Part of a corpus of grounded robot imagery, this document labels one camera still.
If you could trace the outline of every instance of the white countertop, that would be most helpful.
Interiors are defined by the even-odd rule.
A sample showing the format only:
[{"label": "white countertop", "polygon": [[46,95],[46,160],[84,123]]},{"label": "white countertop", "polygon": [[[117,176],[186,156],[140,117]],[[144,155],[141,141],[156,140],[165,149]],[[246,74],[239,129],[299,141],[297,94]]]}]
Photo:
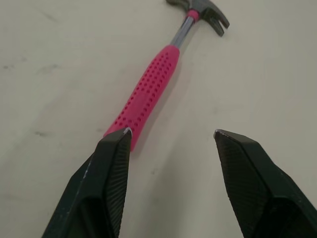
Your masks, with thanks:
[{"label": "white countertop", "polygon": [[[317,206],[317,3],[214,0],[130,156],[121,238],[242,237],[212,137],[258,141]],[[40,237],[184,13],[164,0],[2,0],[0,237]]]}]

